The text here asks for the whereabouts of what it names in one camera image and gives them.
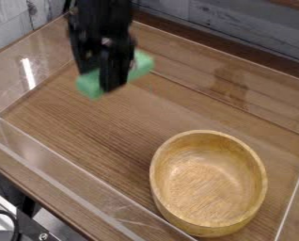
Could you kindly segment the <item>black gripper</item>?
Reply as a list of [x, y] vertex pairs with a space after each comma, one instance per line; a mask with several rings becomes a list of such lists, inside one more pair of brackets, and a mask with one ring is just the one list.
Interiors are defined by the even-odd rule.
[[[136, 49], [134, 39], [126, 38], [132, 20], [130, 0], [75, 0], [75, 6], [69, 11], [69, 33], [83, 40], [70, 40], [77, 70], [85, 74], [98, 67], [98, 83], [103, 92], [126, 83]], [[102, 38], [107, 40], [99, 50]]]

